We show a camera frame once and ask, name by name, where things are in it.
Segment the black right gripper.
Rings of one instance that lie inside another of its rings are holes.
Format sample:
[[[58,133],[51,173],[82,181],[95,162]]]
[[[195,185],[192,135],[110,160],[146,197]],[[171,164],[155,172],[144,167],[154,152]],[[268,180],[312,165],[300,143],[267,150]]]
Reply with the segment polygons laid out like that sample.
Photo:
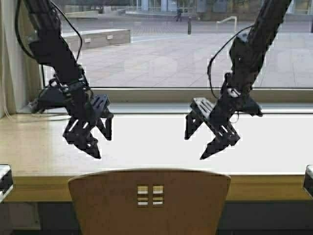
[[[205,160],[228,146],[234,146],[240,140],[230,119],[236,112],[239,112],[249,96],[223,88],[215,104],[205,97],[192,99],[191,111],[186,116],[184,139],[190,139],[202,124],[206,124],[215,135],[214,139],[207,144],[200,160]]]

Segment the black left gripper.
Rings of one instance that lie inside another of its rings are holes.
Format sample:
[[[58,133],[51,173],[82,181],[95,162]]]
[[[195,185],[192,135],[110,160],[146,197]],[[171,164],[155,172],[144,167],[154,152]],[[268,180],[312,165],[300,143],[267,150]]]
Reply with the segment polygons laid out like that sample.
[[[96,127],[106,140],[112,140],[113,113],[109,110],[108,95],[94,94],[86,82],[63,85],[62,92],[70,115],[63,137],[68,144],[78,144],[81,151],[95,159],[101,159],[98,139],[91,131]]]

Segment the robot base left corner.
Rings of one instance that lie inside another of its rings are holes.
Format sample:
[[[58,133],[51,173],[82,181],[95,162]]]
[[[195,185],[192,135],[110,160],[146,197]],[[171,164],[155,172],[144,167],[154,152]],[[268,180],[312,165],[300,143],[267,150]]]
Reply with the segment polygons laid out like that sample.
[[[4,202],[6,197],[14,188],[12,168],[9,164],[0,165],[0,202]]]

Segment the robot base right corner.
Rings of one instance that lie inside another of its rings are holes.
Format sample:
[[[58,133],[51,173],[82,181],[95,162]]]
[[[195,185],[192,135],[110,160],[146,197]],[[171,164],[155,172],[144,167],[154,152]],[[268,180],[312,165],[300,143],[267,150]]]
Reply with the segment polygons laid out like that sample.
[[[307,165],[303,181],[303,189],[312,198],[313,197],[313,165]]]

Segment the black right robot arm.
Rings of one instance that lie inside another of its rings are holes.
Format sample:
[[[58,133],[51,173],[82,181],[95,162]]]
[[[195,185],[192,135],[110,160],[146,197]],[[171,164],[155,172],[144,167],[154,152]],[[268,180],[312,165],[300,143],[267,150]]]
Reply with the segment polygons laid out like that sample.
[[[263,115],[250,92],[290,4],[289,0],[264,1],[255,23],[248,27],[249,33],[241,30],[232,38],[229,51],[232,68],[224,75],[217,102],[212,103],[205,97],[192,99],[191,112],[186,116],[185,139],[189,139],[203,123],[215,135],[200,159],[207,159],[240,140],[230,121],[236,112]]]

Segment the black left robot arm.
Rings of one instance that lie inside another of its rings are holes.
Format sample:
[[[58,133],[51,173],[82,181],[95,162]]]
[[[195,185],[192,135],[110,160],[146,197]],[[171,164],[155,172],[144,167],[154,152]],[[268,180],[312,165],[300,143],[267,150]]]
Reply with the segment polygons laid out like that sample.
[[[25,4],[34,33],[27,38],[25,48],[19,33],[21,4]],[[15,13],[15,33],[22,50],[38,64],[54,69],[54,77],[30,103],[32,113],[65,108],[70,119],[63,137],[88,155],[100,159],[98,140],[92,135],[94,127],[107,139],[112,139],[113,113],[109,111],[107,94],[95,94],[85,71],[62,37],[58,7],[50,0],[19,0]]]

